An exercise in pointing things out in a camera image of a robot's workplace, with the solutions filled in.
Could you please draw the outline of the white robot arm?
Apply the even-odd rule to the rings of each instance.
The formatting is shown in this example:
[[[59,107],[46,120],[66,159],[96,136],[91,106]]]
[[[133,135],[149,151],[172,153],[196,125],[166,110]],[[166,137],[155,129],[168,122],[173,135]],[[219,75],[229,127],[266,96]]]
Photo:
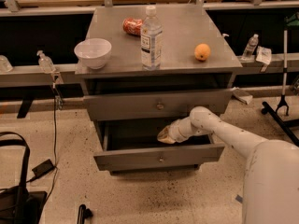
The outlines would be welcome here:
[[[202,106],[165,126],[157,139],[174,144],[202,133],[246,159],[242,224],[299,224],[299,147],[240,129]]]

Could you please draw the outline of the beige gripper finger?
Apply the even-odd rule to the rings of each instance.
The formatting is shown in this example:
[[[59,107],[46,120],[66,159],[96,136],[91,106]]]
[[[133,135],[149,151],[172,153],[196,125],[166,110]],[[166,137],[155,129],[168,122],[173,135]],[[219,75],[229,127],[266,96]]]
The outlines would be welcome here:
[[[165,144],[175,144],[176,141],[169,134],[169,125],[164,127],[157,135],[157,140]]]

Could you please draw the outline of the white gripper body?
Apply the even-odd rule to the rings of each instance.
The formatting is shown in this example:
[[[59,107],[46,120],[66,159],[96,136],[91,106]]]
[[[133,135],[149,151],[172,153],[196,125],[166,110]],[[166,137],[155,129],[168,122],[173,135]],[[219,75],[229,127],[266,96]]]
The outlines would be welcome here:
[[[168,135],[174,143],[182,143],[193,135],[190,119],[177,119],[168,128]]]

